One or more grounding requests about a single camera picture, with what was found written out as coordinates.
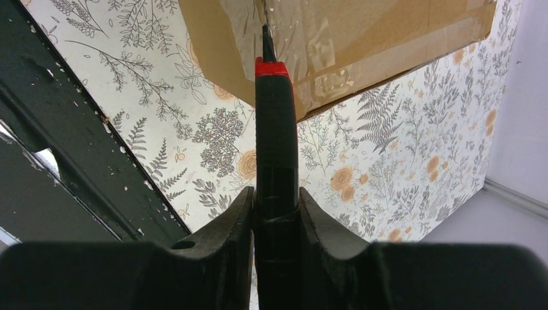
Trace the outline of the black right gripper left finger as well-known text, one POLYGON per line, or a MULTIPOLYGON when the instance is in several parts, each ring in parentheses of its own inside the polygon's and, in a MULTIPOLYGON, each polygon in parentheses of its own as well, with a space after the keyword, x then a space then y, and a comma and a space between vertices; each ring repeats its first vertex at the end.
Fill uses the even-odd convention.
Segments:
POLYGON ((247 309, 254 190, 167 248, 27 242, 1 254, 2 309, 247 309))

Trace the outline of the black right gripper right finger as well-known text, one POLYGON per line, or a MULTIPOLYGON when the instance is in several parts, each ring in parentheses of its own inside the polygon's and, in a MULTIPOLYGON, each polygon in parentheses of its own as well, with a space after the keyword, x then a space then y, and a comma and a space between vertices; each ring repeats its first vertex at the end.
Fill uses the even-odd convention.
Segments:
POLYGON ((306 189, 301 309, 546 309, 547 266, 518 245, 367 242, 306 189))

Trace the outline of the red black utility knife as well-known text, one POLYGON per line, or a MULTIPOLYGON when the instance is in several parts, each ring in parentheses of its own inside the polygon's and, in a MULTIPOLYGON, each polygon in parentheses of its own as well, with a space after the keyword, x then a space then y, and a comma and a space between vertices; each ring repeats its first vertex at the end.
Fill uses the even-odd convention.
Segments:
POLYGON ((299 305, 298 150, 293 87, 269 25, 255 61, 255 266, 260 309, 299 305))

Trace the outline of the brown cardboard express box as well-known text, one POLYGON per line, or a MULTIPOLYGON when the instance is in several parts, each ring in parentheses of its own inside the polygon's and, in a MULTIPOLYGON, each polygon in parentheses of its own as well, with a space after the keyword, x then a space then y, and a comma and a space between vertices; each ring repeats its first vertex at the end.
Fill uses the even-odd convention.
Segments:
POLYGON ((249 105, 269 25, 298 120, 387 83, 491 31, 495 1, 180 1, 206 79, 249 105))

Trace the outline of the floral patterned table mat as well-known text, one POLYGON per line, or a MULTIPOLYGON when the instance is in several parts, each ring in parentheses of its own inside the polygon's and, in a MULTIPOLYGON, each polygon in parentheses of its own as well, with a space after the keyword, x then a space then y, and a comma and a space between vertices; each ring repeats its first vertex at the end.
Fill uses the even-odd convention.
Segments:
MULTIPOLYGON (((255 183, 255 112, 204 77, 174 1, 23 4, 190 230, 255 183)), ((424 238, 483 187, 521 8, 300 123, 300 185, 366 240, 424 238)))

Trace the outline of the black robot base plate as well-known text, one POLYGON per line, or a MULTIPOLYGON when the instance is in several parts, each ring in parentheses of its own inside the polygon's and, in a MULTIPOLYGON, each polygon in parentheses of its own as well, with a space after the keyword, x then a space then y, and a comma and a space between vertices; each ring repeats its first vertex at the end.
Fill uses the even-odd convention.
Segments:
POLYGON ((1 2, 1 227, 18 240, 189 235, 19 1, 1 2))

